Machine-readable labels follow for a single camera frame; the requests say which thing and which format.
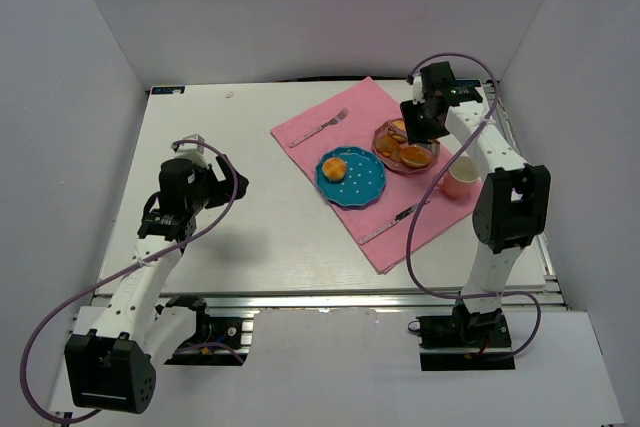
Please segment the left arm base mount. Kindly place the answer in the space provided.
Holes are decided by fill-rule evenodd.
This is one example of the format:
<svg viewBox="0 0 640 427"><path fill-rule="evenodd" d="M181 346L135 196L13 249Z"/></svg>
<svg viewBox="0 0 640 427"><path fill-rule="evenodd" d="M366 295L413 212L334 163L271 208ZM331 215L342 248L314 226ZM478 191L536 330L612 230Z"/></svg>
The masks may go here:
<svg viewBox="0 0 640 427"><path fill-rule="evenodd" d="M214 314L203 297L180 295L171 297L165 304L157 304L155 320L174 307L195 312L195 331L178 346L184 352L173 354L166 365L240 367L244 363L248 343L242 340L242 335L247 318Z"/></svg>

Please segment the round bread bun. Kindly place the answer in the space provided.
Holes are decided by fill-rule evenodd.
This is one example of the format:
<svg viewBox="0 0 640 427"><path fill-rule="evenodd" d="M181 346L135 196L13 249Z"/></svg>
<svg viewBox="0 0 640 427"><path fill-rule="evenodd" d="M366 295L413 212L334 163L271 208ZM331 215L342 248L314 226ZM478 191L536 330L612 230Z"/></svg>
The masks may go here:
<svg viewBox="0 0 640 427"><path fill-rule="evenodd" d="M322 173L330 182L340 182L347 173L347 164L340 157L331 157L322 164Z"/></svg>
<svg viewBox="0 0 640 427"><path fill-rule="evenodd" d="M388 134L400 144L408 142L405 123L402 119L396 119L389 122Z"/></svg>

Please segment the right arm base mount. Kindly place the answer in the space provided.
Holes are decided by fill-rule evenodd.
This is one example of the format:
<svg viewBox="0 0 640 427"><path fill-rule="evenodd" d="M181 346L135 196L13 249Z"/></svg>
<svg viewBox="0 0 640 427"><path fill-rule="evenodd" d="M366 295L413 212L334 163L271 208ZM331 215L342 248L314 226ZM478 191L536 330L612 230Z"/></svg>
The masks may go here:
<svg viewBox="0 0 640 427"><path fill-rule="evenodd" d="M516 368L506 318L463 332L453 317L421 316L407 325L419 339L423 372L509 371Z"/></svg>

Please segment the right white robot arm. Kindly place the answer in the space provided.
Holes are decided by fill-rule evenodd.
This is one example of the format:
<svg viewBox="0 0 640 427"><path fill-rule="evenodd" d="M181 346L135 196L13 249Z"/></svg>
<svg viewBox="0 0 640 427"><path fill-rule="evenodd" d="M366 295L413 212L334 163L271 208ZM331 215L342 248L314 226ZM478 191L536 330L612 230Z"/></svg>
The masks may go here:
<svg viewBox="0 0 640 427"><path fill-rule="evenodd" d="M457 82L445 55L421 61L407 81L413 98L401 112L409 142L453 135L461 148L452 158L469 157L482 182L472 212L478 248L471 273L450 315L421 318L422 343L481 349L501 329L502 298L516 260L545 228L551 176L514 150L492 121L496 107Z"/></svg>

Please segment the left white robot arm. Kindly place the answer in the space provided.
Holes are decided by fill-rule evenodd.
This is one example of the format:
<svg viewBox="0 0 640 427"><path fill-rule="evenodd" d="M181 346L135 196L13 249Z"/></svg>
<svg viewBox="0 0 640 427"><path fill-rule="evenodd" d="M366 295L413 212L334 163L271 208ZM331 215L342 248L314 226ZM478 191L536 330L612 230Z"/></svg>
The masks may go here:
<svg viewBox="0 0 640 427"><path fill-rule="evenodd" d="M202 334L204 302L159 297L186 247L201 236L198 214L228 208L247 190L247 179L223 154L216 177L204 158L209 145L193 134L172 145L162 163L159 189L144 207L132 257L132 271L120 279L100 316L74 333L64 350L74 404L92 410L141 414L153 397L158 369L188 340Z"/></svg>

